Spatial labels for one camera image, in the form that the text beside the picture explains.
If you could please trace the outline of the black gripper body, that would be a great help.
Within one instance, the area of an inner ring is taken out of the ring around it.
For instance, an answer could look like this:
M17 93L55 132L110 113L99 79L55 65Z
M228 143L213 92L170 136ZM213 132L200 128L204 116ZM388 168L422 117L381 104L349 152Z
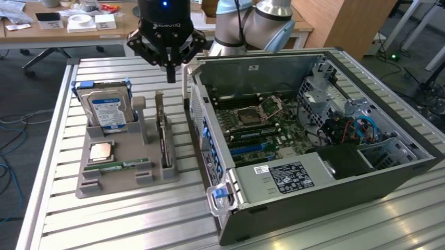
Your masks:
M166 47L172 64L173 31L194 30L190 1L138 1L138 7L141 13L138 29L152 46Z

